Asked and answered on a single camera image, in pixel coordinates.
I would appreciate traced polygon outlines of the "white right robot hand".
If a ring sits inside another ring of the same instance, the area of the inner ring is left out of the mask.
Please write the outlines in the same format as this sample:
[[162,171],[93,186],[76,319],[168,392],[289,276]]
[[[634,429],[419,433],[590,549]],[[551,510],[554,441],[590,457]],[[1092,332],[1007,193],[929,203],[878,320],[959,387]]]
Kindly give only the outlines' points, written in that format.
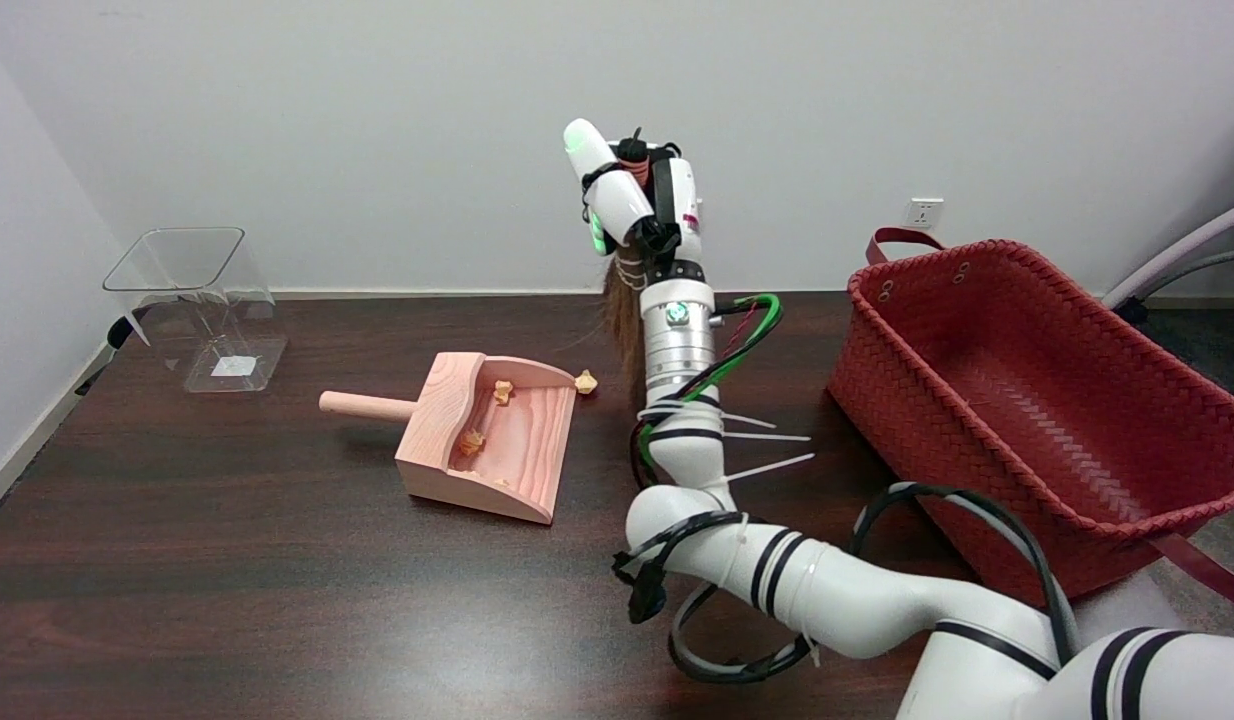
[[575,119],[563,144],[591,242],[626,287],[640,291],[680,277],[703,282],[698,186],[677,143],[649,142],[640,128],[607,140],[590,120]]

